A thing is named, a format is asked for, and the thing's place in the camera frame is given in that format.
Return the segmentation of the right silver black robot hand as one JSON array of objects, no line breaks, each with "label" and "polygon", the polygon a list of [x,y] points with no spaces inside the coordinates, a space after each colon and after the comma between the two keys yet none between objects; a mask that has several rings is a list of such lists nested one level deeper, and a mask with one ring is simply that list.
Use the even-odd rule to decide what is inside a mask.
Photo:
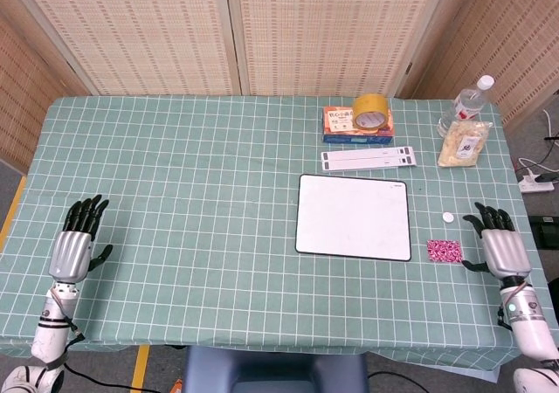
[{"label": "right silver black robot hand", "polygon": [[502,288],[525,284],[532,266],[512,218],[503,209],[479,202],[474,206],[480,217],[468,214],[463,219],[472,224],[479,236],[485,259],[477,264],[464,259],[461,264],[471,272],[490,273]]}]

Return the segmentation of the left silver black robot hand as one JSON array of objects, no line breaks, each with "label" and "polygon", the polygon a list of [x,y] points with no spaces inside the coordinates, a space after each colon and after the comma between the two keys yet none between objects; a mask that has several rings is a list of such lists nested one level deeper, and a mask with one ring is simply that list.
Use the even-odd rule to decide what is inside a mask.
[{"label": "left silver black robot hand", "polygon": [[62,231],[54,240],[49,266],[49,274],[56,282],[80,283],[111,255],[114,247],[106,245],[97,257],[92,256],[93,242],[109,204],[108,199],[101,198],[98,194],[77,201],[67,212]]}]

